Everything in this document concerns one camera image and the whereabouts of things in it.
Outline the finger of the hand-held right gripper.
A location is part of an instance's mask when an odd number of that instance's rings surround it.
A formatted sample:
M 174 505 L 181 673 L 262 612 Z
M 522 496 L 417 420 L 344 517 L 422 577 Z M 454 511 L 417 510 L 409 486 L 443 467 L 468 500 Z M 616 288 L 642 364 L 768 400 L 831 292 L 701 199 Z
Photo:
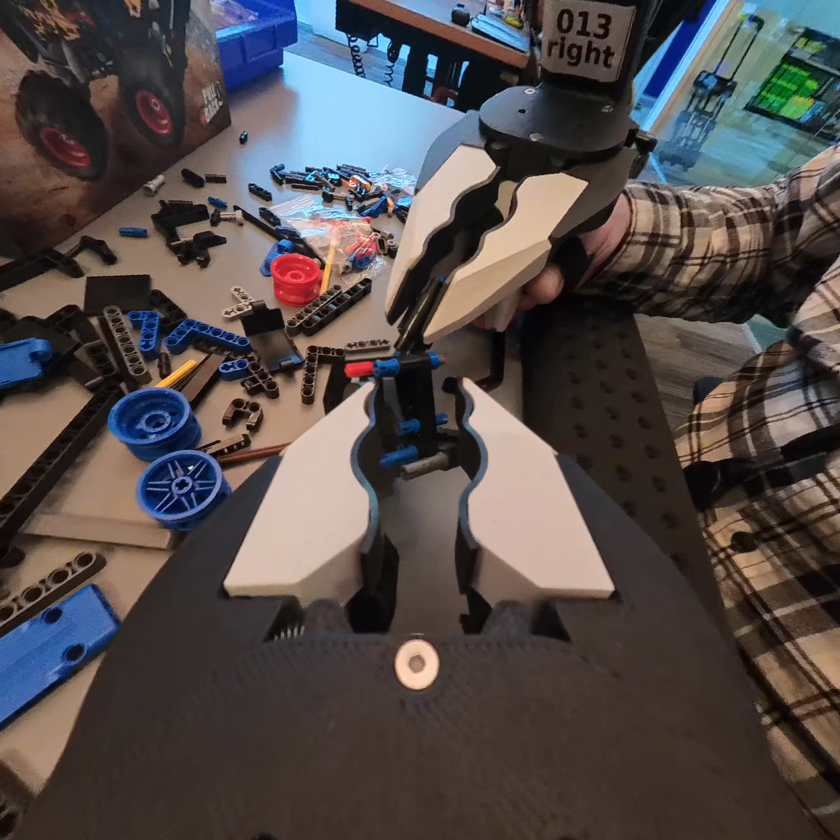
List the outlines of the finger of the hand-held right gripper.
M 558 173 L 526 178 L 508 218 L 487 231 L 475 254 L 450 277 L 430 318 L 425 343 L 434 343 L 509 299 L 545 267 L 550 237 L 588 186 Z
M 499 164 L 483 145 L 430 146 L 385 294 L 389 324 L 397 324 L 417 305 L 463 226 L 490 206 L 500 178 Z

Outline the black connector piece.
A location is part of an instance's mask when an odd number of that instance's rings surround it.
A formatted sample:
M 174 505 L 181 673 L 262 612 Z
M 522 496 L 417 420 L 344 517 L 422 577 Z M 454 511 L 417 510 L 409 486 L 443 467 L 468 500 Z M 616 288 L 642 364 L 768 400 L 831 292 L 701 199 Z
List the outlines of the black connector piece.
M 446 276 L 437 276 L 429 280 L 418 300 L 400 322 L 394 355 L 417 354 L 428 348 L 429 343 L 424 339 L 425 329 L 445 291 Z

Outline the black blue brick frame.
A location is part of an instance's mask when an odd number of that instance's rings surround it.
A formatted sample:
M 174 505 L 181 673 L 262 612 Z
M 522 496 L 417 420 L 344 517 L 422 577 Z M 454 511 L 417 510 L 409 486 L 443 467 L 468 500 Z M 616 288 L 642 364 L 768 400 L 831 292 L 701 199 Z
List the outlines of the black blue brick frame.
M 383 475 L 408 481 L 458 465 L 459 436 L 435 404 L 433 373 L 443 363 L 437 353 L 425 352 L 344 366 L 348 378 L 374 387 L 365 456 Z

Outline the grey desk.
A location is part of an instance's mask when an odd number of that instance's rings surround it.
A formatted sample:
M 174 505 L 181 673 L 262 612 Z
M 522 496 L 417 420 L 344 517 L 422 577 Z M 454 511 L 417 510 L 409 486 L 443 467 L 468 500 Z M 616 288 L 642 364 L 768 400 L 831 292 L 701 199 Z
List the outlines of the grey desk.
M 180 170 L 225 174 L 221 193 L 254 213 L 256 200 L 247 184 L 273 188 L 269 169 L 284 164 L 299 170 L 306 165 L 348 162 L 368 170 L 400 167 L 419 174 L 428 146 L 459 118 L 458 112 L 430 101 L 391 90 L 287 55 L 282 68 L 228 94 L 232 125 L 191 153 L 165 174 L 161 195 L 193 200 L 198 191 L 183 184 Z M 248 142 L 238 136 L 248 131 Z M 229 290 L 241 286 L 255 299 L 277 305 L 271 282 L 259 273 L 271 238 L 251 224 L 231 225 L 223 232 L 225 245 L 213 248 L 208 268 L 181 266 L 155 231 L 147 239 L 120 239 L 118 227 L 150 221 L 158 203 L 136 193 L 89 225 L 86 233 L 105 239 L 119 257 L 112 267 L 91 268 L 96 275 L 150 275 L 188 316 L 220 325 L 222 310 L 233 301 Z M 376 275 L 369 297 L 340 316 L 314 339 L 294 339 L 305 350 L 309 343 L 343 347 L 354 340 L 391 338 L 394 329 L 383 314 L 387 268 Z M 49 273 L 3 294 L 2 308 L 18 316 L 44 317 L 71 303 L 83 302 L 85 281 Z M 327 384 L 318 373 L 317 397 L 304 406 L 300 378 L 276 377 L 280 398 L 257 397 L 265 419 L 252 437 L 252 448 L 294 440 L 322 416 Z M 222 424 L 224 410 L 242 391 L 239 383 L 219 382 L 205 397 L 196 415 L 205 441 L 234 432 Z M 7 396 L 2 401 L 2 495 L 21 477 L 87 403 L 89 393 L 71 379 L 44 391 Z M 144 465 L 108 432 L 101 433 L 45 499 L 39 513 L 74 513 L 130 521 L 151 520 L 135 501 L 135 486 Z M 402 482 L 383 495 L 383 527 L 400 557 L 398 601 L 392 629 L 397 632 L 441 634 L 460 629 L 466 611 L 455 572 L 457 500 L 466 484 L 460 470 Z M 16 593 L 79 553 L 101 553 L 105 569 L 92 579 L 124 620 L 171 550 L 143 549 L 101 542 L 79 542 L 19 533 L 16 544 L 25 553 L 8 572 L 7 586 Z M 96 675 L 94 660 L 63 686 L 2 731 L 2 761 L 34 793 L 45 785 L 63 752 L 79 709 Z

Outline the person's right hand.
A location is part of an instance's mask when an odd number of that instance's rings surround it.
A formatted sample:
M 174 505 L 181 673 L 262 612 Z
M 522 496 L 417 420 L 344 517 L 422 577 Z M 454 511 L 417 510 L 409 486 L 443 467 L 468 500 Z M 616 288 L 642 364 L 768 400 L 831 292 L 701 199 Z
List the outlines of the person's right hand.
M 627 192 L 617 198 L 610 216 L 600 227 L 568 237 L 549 263 L 523 287 L 518 309 L 526 311 L 576 291 L 606 266 L 623 242 L 631 222 Z

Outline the brown axle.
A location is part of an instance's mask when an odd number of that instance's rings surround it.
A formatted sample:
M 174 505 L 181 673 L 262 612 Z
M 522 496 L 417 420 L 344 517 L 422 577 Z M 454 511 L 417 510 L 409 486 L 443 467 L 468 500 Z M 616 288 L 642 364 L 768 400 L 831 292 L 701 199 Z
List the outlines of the brown axle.
M 244 465 L 253 463 L 259 460 L 264 460 L 276 455 L 283 455 L 290 444 L 279 444 L 263 448 L 248 448 L 233 453 L 231 455 L 220 455 L 216 457 L 216 461 L 223 468 L 230 466 Z

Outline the blue wheel rim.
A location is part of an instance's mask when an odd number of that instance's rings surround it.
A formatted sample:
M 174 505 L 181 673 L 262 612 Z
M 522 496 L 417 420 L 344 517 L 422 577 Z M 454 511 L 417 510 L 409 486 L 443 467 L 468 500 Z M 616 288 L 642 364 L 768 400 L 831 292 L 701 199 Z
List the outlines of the blue wheel rim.
M 194 449 L 203 433 L 184 395 L 159 386 L 124 396 L 109 412 L 107 427 L 135 458 L 147 464 Z
M 149 464 L 138 480 L 135 500 L 163 529 L 191 532 L 231 493 L 216 459 L 189 449 L 164 455 Z

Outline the black straight beam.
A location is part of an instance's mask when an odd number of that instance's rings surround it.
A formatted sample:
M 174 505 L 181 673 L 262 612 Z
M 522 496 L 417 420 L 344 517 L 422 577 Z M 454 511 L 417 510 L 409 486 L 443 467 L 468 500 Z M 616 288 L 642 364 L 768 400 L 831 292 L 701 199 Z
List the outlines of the black straight beam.
M 367 276 L 346 289 L 327 293 L 326 300 L 304 318 L 301 331 L 306 335 L 318 332 L 366 297 L 371 292 L 371 287 L 372 278 Z
M 349 310 L 353 299 L 352 289 L 330 288 L 287 320 L 285 326 L 287 335 L 290 337 L 315 335 Z

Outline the black thin rod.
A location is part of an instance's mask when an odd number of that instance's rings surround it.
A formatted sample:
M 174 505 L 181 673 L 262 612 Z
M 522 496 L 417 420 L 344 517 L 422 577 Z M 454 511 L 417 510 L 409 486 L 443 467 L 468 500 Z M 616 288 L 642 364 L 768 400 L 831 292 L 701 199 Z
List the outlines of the black thin rod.
M 312 257 L 313 259 L 316 258 L 317 255 L 315 254 L 315 252 L 309 247 L 309 245 L 305 242 L 303 237 L 299 235 L 296 229 L 283 225 L 271 226 L 261 217 L 249 213 L 248 211 L 244 210 L 243 207 L 236 204 L 233 205 L 233 209 L 236 212 L 240 212 L 243 219 L 247 223 L 258 228 L 263 233 L 269 235 L 276 242 L 286 240 L 291 243 L 292 250 L 305 256 Z

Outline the blue angle beam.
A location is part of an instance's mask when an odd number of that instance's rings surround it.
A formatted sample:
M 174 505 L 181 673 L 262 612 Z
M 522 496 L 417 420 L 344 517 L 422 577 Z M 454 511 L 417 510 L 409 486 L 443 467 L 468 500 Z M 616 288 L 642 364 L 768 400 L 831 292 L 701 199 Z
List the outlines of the blue angle beam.
M 156 361 L 161 352 L 161 315 L 156 310 L 126 313 L 130 326 L 138 333 L 137 349 L 146 361 Z
M 181 321 L 164 339 L 163 346 L 170 354 L 185 352 L 195 341 L 205 342 L 215 349 L 247 355 L 252 346 L 246 336 L 191 318 Z

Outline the person's plaid shirt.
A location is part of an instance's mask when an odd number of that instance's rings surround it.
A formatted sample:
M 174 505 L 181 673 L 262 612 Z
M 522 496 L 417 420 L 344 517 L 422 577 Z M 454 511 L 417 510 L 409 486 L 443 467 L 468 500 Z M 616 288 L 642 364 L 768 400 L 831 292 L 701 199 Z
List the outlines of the person's plaid shirt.
M 770 486 L 782 448 L 838 427 L 838 277 L 788 336 L 696 406 L 679 432 L 684 467 L 743 459 L 756 490 L 700 514 L 731 633 L 757 695 L 773 761 L 820 838 L 838 838 L 838 449 Z

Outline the black square flat panel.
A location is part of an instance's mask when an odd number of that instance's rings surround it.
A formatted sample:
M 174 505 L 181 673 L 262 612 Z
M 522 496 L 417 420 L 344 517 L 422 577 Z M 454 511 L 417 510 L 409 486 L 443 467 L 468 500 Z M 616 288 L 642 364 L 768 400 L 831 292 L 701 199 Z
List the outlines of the black square flat panel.
M 88 276 L 80 309 L 89 317 L 98 317 L 105 308 L 121 312 L 149 310 L 151 306 L 150 275 Z

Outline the blue hinged fender panel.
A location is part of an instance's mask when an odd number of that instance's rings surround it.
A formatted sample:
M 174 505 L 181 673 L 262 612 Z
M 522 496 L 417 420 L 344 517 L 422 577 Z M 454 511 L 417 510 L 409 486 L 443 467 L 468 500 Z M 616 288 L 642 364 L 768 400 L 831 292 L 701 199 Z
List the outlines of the blue hinged fender panel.
M 1 344 L 1 393 L 34 382 L 44 375 L 53 347 L 45 339 L 21 339 Z

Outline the toy truck box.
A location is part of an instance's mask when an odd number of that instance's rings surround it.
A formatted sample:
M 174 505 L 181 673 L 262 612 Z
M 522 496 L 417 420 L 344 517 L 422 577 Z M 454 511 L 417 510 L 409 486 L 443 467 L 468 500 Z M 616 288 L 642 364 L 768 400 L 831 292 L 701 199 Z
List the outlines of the toy truck box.
M 1 229 L 58 245 L 231 123 L 207 1 L 1 2 Z

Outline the black short beam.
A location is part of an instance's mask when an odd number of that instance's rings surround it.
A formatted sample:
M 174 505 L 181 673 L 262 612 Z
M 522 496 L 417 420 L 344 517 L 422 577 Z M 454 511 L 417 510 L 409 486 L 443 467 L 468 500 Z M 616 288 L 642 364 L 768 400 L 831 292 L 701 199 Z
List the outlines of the black short beam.
M 76 279 L 85 276 L 85 271 L 75 258 L 53 248 L 45 248 L 37 254 L 8 261 L 1 266 L 1 292 L 6 292 L 51 270 L 57 270 L 65 277 Z

